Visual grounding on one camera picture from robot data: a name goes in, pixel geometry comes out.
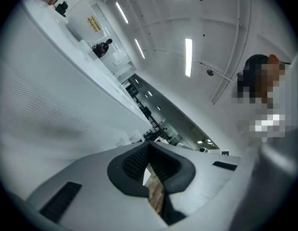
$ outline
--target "black vent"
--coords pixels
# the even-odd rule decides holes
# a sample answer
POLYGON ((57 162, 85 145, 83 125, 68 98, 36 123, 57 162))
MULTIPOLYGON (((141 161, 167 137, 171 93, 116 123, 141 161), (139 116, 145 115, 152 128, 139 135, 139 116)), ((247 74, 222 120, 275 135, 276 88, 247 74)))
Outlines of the black vent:
POLYGON ((40 210, 40 213, 51 221, 57 223, 63 216, 82 185, 68 182, 66 183, 40 210))
POLYGON ((149 161, 161 183, 180 171, 181 163, 159 150, 150 150, 149 161))
POLYGON ((142 181, 148 163, 148 146, 146 146, 123 161, 123 170, 132 179, 142 181))

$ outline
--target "white machine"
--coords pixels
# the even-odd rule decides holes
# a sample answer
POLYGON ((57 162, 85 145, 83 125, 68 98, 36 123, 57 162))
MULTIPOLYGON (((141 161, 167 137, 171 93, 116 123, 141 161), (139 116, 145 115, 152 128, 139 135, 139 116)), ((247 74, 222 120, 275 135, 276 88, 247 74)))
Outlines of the white machine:
POLYGON ((0 180, 22 217, 46 231, 240 231, 272 217, 298 178, 298 128, 242 158, 131 144, 149 121, 66 24, 23 0, 0 38, 0 180))
POLYGON ((26 198, 72 161, 131 144, 130 138, 151 128, 103 62, 71 33, 66 18, 45 2, 22 0, 4 28, 0 164, 9 190, 26 198))

